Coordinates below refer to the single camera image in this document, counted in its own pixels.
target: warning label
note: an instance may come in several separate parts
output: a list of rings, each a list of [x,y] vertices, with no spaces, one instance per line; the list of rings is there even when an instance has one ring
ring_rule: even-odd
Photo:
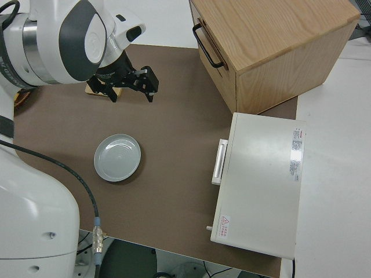
[[[220,216],[218,237],[227,238],[230,222],[231,217],[226,215]]]

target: ceramic plate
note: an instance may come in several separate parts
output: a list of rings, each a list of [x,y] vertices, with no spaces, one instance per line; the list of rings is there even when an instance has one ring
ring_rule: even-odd
[[[126,134],[106,138],[95,151],[94,167],[106,181],[122,181],[130,177],[140,162],[138,142]]]

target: label sticker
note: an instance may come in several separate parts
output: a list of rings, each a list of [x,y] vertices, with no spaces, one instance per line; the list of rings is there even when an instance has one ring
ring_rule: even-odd
[[[228,229],[231,222],[231,217],[226,215],[221,215],[220,217],[220,224],[219,224],[219,232],[218,237],[227,238],[228,236]]]
[[[304,131],[300,128],[294,130],[290,154],[290,176],[294,181],[300,180],[301,157],[303,155]]]

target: brown table mat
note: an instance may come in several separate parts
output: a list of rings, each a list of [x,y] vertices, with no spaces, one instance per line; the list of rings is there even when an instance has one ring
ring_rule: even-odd
[[[206,230],[219,190],[211,184],[217,146],[219,138],[228,139],[232,114],[198,51],[132,45],[128,55],[136,68],[150,65],[156,73],[160,85],[153,103],[129,89],[111,103],[84,93],[85,83],[46,86],[17,112],[15,143],[76,170],[91,187],[109,236],[278,277],[280,258],[211,242]],[[264,114],[292,118],[295,109],[292,100]],[[141,162],[127,180],[109,183],[96,174],[93,157],[117,133],[138,141]],[[92,205],[78,181],[53,164],[20,156],[72,192],[81,229],[91,231]]]

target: wooden box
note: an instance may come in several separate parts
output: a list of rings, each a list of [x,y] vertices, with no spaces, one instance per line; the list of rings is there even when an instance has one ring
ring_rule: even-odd
[[[359,19],[348,0],[190,5],[204,66],[231,112],[249,114],[324,83]]]

